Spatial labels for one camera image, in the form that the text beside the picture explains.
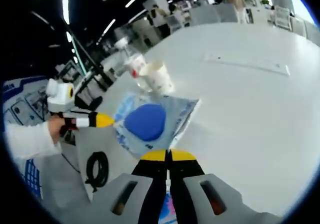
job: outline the white paper cup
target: white paper cup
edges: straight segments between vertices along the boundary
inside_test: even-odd
[[[147,64],[140,70],[139,76],[145,80],[154,92],[159,94],[169,94],[175,90],[167,68],[161,61]]]

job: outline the plastic cup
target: plastic cup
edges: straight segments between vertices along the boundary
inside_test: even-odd
[[[142,54],[134,54],[127,59],[125,65],[131,68],[132,76],[135,78],[139,74],[140,70],[147,64]]]
[[[139,76],[156,93],[169,94],[175,90],[167,68],[162,61],[149,63],[140,70]]]

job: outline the blue printed graphic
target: blue printed graphic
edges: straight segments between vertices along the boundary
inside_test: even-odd
[[[38,76],[38,77],[31,77],[31,78],[23,79],[20,82],[20,86],[17,88],[15,87],[14,84],[4,85],[5,91],[3,92],[4,94],[2,96],[3,103],[5,103],[10,98],[16,96],[17,94],[21,93],[24,89],[24,87],[23,87],[24,85],[26,85],[28,83],[41,81],[41,80],[46,80],[46,77],[45,76]]]
[[[41,198],[40,172],[35,167],[33,159],[26,161],[23,178],[30,191]]]
[[[170,192],[167,192],[164,198],[163,206],[159,216],[159,223],[171,224],[176,223],[176,211]]]

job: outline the yellow handle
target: yellow handle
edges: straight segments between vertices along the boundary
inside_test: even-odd
[[[115,123],[115,120],[109,117],[107,114],[104,113],[97,113],[96,115],[96,127],[97,128],[104,128],[111,126]]]

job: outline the desk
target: desk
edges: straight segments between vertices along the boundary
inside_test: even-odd
[[[208,52],[280,62],[290,77],[205,63]],[[192,152],[205,173],[240,191],[252,209],[284,215],[319,165],[320,48],[267,25],[217,23],[181,29],[145,57],[165,61],[176,96],[203,101],[177,148]],[[98,111],[112,114],[126,91],[137,91],[131,84],[128,74],[122,76]],[[94,151],[107,153],[110,180],[137,163],[111,129],[81,130],[76,143],[84,180],[84,157]]]

